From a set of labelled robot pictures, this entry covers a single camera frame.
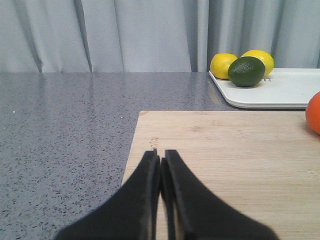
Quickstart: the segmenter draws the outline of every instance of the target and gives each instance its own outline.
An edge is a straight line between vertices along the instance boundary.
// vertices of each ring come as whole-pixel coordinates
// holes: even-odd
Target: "yellow lemon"
[[[210,63],[212,74],[218,79],[229,79],[228,69],[236,59],[237,56],[232,53],[218,53],[214,55]]]
[[[266,51],[258,49],[250,50],[245,52],[241,57],[255,57],[257,59],[260,59],[265,65],[265,77],[268,76],[275,67],[274,58]]]

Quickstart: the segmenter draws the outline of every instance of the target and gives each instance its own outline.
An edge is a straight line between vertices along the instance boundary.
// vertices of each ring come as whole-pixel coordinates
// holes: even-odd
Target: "curtain fold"
[[[205,72],[217,53],[320,68],[317,0],[0,0],[0,72]]]

